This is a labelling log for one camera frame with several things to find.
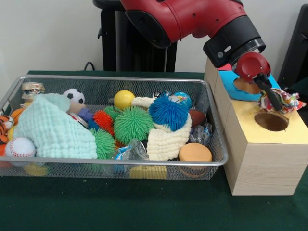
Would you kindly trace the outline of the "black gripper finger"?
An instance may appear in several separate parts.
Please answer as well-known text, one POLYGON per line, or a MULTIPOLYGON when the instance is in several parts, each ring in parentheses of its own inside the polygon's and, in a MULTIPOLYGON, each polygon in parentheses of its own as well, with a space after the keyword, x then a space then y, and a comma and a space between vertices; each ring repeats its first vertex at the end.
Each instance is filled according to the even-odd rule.
POLYGON ((282 110, 282 104, 277 95, 272 91, 272 84, 265 74, 258 74, 254 78, 254 82, 260 89, 261 96, 258 100, 258 104, 261 109, 266 111, 275 110, 280 112, 282 110))

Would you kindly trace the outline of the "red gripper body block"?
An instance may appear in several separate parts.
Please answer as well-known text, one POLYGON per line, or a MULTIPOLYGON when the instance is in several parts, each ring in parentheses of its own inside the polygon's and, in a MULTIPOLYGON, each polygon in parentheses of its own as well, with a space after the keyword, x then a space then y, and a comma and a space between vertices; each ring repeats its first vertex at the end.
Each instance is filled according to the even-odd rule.
POLYGON ((271 67, 261 53, 250 51, 244 53, 238 59, 234 72, 244 81, 252 83, 259 74, 268 77, 271 73, 271 67))

